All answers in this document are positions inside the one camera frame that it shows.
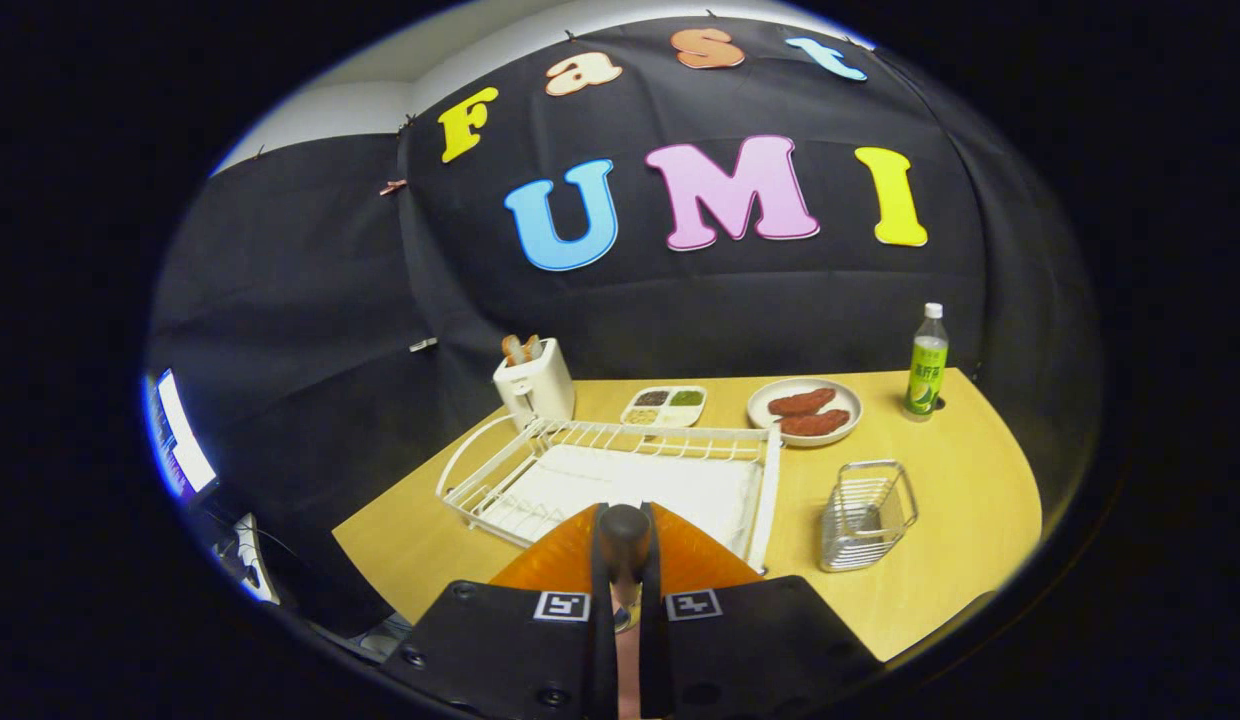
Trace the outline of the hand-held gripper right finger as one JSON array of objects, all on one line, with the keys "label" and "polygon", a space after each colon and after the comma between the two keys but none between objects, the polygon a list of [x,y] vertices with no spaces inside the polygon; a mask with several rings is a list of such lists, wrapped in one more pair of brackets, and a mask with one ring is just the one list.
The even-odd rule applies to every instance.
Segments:
[{"label": "hand-held gripper right finger", "polygon": [[799,575],[763,577],[689,520],[651,520],[640,708],[667,719],[844,719],[880,661]]}]

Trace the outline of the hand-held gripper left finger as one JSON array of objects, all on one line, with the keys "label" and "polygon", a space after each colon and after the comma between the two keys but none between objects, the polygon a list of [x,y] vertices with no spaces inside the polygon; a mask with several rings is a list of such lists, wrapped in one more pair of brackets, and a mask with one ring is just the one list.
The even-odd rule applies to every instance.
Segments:
[{"label": "hand-held gripper left finger", "polygon": [[616,718],[598,514],[600,506],[588,506],[564,520],[491,582],[446,584],[384,675],[450,718]]}]

